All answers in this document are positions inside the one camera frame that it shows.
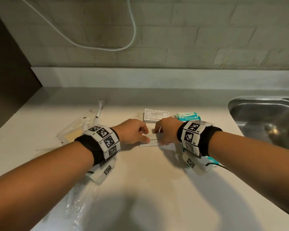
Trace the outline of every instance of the wristband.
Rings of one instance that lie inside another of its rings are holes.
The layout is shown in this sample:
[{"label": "wristband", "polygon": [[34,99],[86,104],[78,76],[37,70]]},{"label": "wristband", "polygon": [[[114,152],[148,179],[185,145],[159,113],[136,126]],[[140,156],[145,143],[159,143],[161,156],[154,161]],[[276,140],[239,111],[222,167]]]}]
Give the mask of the wristband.
[{"label": "wristband", "polygon": [[177,138],[183,147],[197,155],[209,156],[209,141],[216,131],[222,131],[212,123],[194,120],[183,123],[177,132]]},{"label": "wristband", "polygon": [[94,157],[94,165],[104,165],[120,150],[118,134],[111,128],[96,125],[84,132],[84,135],[75,139],[90,150]]}]

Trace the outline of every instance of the forearm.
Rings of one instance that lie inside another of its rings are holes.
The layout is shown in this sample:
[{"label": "forearm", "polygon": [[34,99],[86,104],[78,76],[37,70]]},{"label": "forearm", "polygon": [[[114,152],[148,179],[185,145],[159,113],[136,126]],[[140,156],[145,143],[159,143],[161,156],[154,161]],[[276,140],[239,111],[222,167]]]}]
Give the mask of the forearm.
[{"label": "forearm", "polygon": [[73,142],[0,177],[0,230],[30,230],[92,167],[92,153]]},{"label": "forearm", "polygon": [[289,212],[289,150],[227,132],[216,132],[209,142],[209,155]]}]

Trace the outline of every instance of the wall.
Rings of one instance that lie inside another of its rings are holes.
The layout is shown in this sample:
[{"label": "wall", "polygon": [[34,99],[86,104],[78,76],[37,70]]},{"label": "wall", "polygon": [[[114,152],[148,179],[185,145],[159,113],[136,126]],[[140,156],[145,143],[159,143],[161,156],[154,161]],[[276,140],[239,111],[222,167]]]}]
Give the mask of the wall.
[{"label": "wall", "polygon": [[0,20],[0,127],[42,87]]},{"label": "wall", "polygon": [[[119,47],[132,37],[125,0],[30,0],[77,43]],[[0,17],[33,66],[289,69],[289,0],[132,0],[132,48],[74,47],[20,0]]]}]

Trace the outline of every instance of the cable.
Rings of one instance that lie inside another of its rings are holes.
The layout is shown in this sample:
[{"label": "cable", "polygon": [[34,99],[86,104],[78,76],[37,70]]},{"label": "cable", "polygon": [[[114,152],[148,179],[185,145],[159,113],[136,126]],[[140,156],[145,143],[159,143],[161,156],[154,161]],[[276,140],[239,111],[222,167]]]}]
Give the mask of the cable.
[{"label": "cable", "polygon": [[227,169],[225,166],[222,166],[222,165],[216,164],[216,163],[207,163],[206,166],[208,166],[209,164],[214,164],[214,165],[217,165],[217,166],[220,166],[220,167],[222,167],[222,168]]},{"label": "cable", "polygon": [[68,42],[72,43],[73,45],[77,46],[77,47],[81,47],[84,49],[96,49],[96,50],[104,50],[104,51],[112,51],[112,52],[116,52],[116,51],[122,51],[127,49],[129,46],[131,46],[131,44],[134,42],[135,37],[136,37],[136,24],[135,24],[135,20],[133,17],[133,13],[131,11],[131,3],[130,0],[127,0],[127,7],[128,7],[128,11],[129,14],[131,16],[131,21],[133,23],[133,28],[134,28],[134,34],[133,34],[133,38],[131,39],[131,42],[127,45],[124,46],[123,48],[118,48],[118,49],[106,49],[106,48],[99,48],[99,47],[90,47],[90,46],[83,46],[80,44],[77,44],[75,42],[73,42],[72,40],[70,40],[68,37],[66,37],[63,33],[61,33],[61,31],[59,31],[48,19],[46,19],[37,9],[35,9],[35,7],[33,7],[29,2],[27,2],[26,0],[22,0],[24,3],[26,3],[29,7],[31,7],[36,13],[39,14],[39,16],[41,16],[47,23],[49,23],[50,26],[52,26],[61,36],[63,36]]}]

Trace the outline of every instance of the white cable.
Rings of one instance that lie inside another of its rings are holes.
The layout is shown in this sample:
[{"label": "white cable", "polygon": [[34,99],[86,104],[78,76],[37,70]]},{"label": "white cable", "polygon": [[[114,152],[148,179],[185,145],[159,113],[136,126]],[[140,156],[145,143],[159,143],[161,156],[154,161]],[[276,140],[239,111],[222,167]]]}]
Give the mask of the white cable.
[{"label": "white cable", "polygon": [[35,9],[29,2],[27,2],[26,0],[22,0],[24,3],[26,3],[29,7],[31,7],[36,13],[39,14],[39,16],[41,16],[47,23],[49,23],[50,26],[52,26],[61,36],[63,36],[68,42],[72,43],[75,46],[81,47],[81,48],[85,48],[85,49],[97,49],[97,50],[104,50],[104,51],[112,51],[112,52],[116,52],[116,51],[121,51],[121,50],[125,50],[127,49],[129,46],[131,46],[131,44],[134,42],[135,37],[136,37],[136,24],[135,24],[135,20],[133,17],[133,13],[131,11],[131,3],[129,0],[127,0],[127,7],[128,7],[128,11],[129,14],[131,16],[131,21],[133,23],[133,27],[134,27],[134,34],[133,34],[133,38],[131,39],[131,42],[123,47],[123,48],[118,48],[118,49],[106,49],[106,48],[99,48],[99,47],[90,47],[90,46],[83,46],[80,44],[77,44],[75,42],[73,42],[72,40],[70,40],[68,37],[66,37],[63,33],[61,33],[50,21],[48,21],[48,19],[46,19],[37,9]]}]

